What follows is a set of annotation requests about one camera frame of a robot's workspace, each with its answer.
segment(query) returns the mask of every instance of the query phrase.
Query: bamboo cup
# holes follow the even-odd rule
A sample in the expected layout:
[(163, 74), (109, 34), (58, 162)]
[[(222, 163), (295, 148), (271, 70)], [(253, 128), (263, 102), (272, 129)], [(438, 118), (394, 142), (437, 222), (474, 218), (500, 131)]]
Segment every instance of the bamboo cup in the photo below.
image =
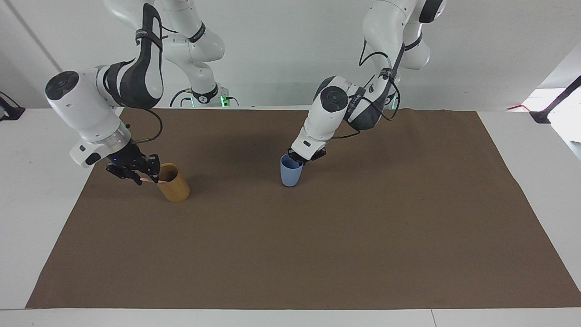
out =
[(175, 164), (164, 163), (159, 171), (159, 180), (157, 186), (169, 202), (179, 203), (189, 197), (189, 186), (185, 181), (184, 175), (180, 172)]

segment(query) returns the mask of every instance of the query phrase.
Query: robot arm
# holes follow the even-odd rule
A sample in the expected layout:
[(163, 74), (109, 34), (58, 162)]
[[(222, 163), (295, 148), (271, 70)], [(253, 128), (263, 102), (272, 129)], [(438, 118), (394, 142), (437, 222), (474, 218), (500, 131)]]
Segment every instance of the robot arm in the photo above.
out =
[(162, 0), (162, 5), (178, 32), (163, 40), (163, 56), (188, 76), (195, 106), (221, 106), (221, 96), (227, 90), (216, 83), (205, 62), (224, 56), (224, 41), (202, 22), (193, 0)]
[[(139, 26), (135, 32), (138, 56), (128, 62), (82, 72), (62, 72), (48, 82), (45, 95), (55, 112), (81, 137), (70, 151), (76, 163), (87, 168), (107, 158), (107, 171), (141, 185), (135, 171), (157, 182), (159, 158), (141, 153), (113, 107), (150, 110), (161, 98), (161, 21), (157, 10), (145, 1), (132, 0), (126, 6), (117, 4), (116, 16), (129, 17), (125, 21), (130, 26)], [(138, 21), (129, 14), (135, 7), (141, 8)]]
[[(375, 0), (363, 21), (365, 41), (360, 61), (362, 65), (367, 59), (373, 60), (378, 72), (375, 80), (367, 88), (339, 76), (323, 81), (303, 128), (289, 149), (290, 157), (306, 162), (325, 155), (326, 142), (333, 137), (341, 119), (357, 132), (375, 127), (386, 100), (394, 96), (392, 86), (400, 65), (419, 69), (428, 62), (429, 48), (421, 38), (422, 23), (433, 21), (445, 4), (446, 0)], [(347, 101), (338, 102), (340, 110), (329, 111), (323, 103), (332, 101), (334, 92), (340, 93), (341, 99), (346, 96)]]

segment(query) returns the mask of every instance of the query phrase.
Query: red wire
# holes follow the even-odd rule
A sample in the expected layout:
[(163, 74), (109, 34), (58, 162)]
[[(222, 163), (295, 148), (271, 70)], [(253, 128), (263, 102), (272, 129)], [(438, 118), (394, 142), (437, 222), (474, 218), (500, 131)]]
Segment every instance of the red wire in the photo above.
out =
[(525, 108), (528, 112), (530, 112), (530, 109), (527, 108), (525, 105), (516, 105), (516, 106), (512, 106), (510, 108), (507, 108), (507, 110), (513, 110), (513, 109), (517, 109), (517, 108)]

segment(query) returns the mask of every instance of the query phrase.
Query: white wall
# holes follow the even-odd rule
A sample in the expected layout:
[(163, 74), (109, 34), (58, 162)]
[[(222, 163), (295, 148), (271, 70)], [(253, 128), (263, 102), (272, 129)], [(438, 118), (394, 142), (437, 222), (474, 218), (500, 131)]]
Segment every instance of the white wall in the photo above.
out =
[(18, 20), (9, 6), (0, 1), (0, 91), (25, 108), (46, 108), (42, 96), (46, 82), (57, 68)]
[(581, 43), (563, 59), (539, 88), (567, 87), (581, 76)]
[[(134, 32), (109, 15), (101, 1), (11, 1), (64, 70), (134, 56)], [(336, 74), (365, 83), (374, 73), (372, 63), (359, 68), (357, 60), (370, 3), (196, 1), (208, 28), (226, 44), (224, 59), (211, 63), (216, 78), (243, 106), (308, 105), (320, 82)], [(579, 16), (578, 0), (449, 1), (425, 29), (431, 63), (419, 72), (401, 71), (403, 105), (505, 110), (520, 104), (581, 41)], [(14, 67), (25, 69), (21, 63)], [(160, 106), (167, 106), (188, 81), (169, 62), (163, 73), (166, 93)], [(42, 97), (33, 94), (36, 90), (14, 88), (21, 89), (14, 93), (18, 97)]]

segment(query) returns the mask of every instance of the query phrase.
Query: plastic cup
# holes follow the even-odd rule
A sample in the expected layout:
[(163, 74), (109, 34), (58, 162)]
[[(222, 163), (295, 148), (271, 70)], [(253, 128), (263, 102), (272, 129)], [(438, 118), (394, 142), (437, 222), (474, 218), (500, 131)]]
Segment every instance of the plastic cup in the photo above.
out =
[(286, 187), (295, 186), (300, 179), (304, 165), (291, 159), (288, 154), (281, 157), (281, 180)]

